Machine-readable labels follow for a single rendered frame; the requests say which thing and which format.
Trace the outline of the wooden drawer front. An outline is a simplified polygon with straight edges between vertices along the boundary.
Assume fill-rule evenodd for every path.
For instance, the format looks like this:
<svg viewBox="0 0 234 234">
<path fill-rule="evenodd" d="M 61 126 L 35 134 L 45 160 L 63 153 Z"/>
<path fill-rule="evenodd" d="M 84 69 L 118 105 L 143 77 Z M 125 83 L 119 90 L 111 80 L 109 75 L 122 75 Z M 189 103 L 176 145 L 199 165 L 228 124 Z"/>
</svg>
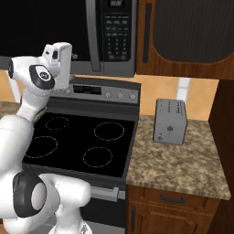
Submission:
<svg viewBox="0 0 234 234">
<path fill-rule="evenodd" d="M 166 197 L 184 197 L 185 204 L 163 201 L 160 199 L 160 194 L 165 194 Z M 198 212 L 211 216 L 215 215 L 219 205 L 219 199 L 217 198 L 189 195 L 142 186 L 128 186 L 128 196 L 131 201 L 142 202 L 147 205 L 151 204 L 164 207 L 177 207 L 178 209 Z"/>
</svg>

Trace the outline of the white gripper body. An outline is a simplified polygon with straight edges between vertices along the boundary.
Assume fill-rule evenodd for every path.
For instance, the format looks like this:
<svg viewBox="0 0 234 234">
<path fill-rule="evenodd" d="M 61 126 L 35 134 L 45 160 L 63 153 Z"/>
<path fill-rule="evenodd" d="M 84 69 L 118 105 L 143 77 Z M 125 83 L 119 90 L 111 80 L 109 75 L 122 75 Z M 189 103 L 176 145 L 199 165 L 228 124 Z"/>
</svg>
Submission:
<svg viewBox="0 0 234 234">
<path fill-rule="evenodd" d="M 59 42 L 55 43 L 54 47 L 58 50 L 58 63 L 60 65 L 59 74 L 55 79 L 55 89 L 65 90 L 69 87 L 72 45 L 67 42 Z"/>
</svg>

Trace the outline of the plain wooden cupboard door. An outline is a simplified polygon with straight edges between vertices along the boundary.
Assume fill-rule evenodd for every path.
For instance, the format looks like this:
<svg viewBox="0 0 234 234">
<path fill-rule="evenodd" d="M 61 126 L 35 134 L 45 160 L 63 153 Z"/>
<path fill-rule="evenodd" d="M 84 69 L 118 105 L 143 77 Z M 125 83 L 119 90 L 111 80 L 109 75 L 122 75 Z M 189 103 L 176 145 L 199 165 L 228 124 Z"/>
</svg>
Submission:
<svg viewBox="0 0 234 234">
<path fill-rule="evenodd" d="M 207 234 L 210 215 L 177 208 L 128 202 L 128 234 Z M 136 207 L 135 232 L 131 232 L 132 206 Z"/>
</svg>

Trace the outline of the grey toaster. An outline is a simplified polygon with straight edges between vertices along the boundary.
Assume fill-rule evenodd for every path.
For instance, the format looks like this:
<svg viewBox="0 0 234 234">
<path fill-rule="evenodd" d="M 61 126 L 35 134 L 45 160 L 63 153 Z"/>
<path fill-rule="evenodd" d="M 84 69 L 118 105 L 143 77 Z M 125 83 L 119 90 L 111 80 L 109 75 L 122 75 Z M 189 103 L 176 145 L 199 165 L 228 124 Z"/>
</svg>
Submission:
<svg viewBox="0 0 234 234">
<path fill-rule="evenodd" d="M 182 145 L 186 127 L 186 106 L 183 101 L 156 100 L 153 134 L 153 140 L 156 143 Z"/>
</svg>

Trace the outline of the black glass-top stove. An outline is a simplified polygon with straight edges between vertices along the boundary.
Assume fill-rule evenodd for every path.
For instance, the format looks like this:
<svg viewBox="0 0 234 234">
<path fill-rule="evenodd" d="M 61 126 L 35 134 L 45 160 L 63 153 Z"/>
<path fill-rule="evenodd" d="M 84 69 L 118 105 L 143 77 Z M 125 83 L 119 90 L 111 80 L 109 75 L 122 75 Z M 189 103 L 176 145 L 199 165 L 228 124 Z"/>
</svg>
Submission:
<svg viewBox="0 0 234 234">
<path fill-rule="evenodd" d="M 23 167 L 38 175 L 79 178 L 91 186 L 125 186 L 127 201 L 126 176 L 139 119 L 141 85 L 74 78 L 68 89 L 70 94 L 65 90 L 51 94 L 45 114 L 35 124 Z M 126 228 L 87 223 L 93 234 L 126 233 Z"/>
</svg>

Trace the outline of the black and steel microwave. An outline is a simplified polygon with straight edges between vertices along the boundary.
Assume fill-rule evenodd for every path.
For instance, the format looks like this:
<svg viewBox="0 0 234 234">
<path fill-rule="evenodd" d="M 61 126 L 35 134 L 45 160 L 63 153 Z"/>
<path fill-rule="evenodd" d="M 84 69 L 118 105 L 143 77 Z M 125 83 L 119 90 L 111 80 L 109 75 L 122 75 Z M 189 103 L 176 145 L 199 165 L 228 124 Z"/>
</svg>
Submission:
<svg viewBox="0 0 234 234">
<path fill-rule="evenodd" d="M 101 1 L 101 76 L 132 77 L 135 73 L 137 0 Z"/>
</svg>

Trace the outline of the wood and mesh cupboard door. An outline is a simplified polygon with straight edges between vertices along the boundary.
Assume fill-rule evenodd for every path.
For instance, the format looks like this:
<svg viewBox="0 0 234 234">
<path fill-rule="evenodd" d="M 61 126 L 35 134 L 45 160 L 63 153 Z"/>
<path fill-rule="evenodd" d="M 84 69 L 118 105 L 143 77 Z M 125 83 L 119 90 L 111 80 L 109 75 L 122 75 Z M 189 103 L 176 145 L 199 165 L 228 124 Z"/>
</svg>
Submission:
<svg viewBox="0 0 234 234">
<path fill-rule="evenodd" d="M 143 63 L 147 3 L 152 12 Z M 139 0 L 136 72 L 234 80 L 234 0 Z"/>
</svg>

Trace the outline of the black microwave door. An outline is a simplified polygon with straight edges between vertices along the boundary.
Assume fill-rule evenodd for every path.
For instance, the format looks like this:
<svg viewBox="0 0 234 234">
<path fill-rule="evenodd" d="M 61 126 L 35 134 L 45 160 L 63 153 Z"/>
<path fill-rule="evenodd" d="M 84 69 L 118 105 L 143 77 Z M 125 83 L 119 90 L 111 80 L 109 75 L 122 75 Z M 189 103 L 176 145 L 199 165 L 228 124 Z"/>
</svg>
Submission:
<svg viewBox="0 0 234 234">
<path fill-rule="evenodd" d="M 0 69 L 6 69 L 12 57 L 38 57 L 45 45 L 68 42 L 72 45 L 70 72 L 101 75 L 101 1 L 95 4 L 99 72 L 90 63 L 86 0 L 0 0 Z"/>
</svg>

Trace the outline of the black oven door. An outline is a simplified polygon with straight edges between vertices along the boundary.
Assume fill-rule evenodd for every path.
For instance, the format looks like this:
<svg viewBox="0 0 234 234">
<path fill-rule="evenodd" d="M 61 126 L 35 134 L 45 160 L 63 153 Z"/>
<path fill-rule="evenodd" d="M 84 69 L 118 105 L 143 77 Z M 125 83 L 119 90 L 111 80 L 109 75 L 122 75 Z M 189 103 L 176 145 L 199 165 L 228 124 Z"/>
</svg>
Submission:
<svg viewBox="0 0 234 234">
<path fill-rule="evenodd" d="M 93 223 L 100 223 L 118 228 L 126 228 L 126 187 L 119 188 L 116 202 L 91 197 L 90 202 L 80 209 L 82 217 Z"/>
</svg>

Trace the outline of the dark wood tall cabinet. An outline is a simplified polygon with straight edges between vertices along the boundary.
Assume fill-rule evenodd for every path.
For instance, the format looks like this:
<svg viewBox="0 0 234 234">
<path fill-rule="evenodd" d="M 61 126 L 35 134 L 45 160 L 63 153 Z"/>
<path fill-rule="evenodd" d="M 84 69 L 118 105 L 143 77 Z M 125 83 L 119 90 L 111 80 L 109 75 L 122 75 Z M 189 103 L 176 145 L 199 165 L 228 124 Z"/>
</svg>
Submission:
<svg viewBox="0 0 234 234">
<path fill-rule="evenodd" d="M 234 80 L 218 83 L 208 122 L 231 194 L 219 202 L 208 234 L 234 234 Z"/>
</svg>

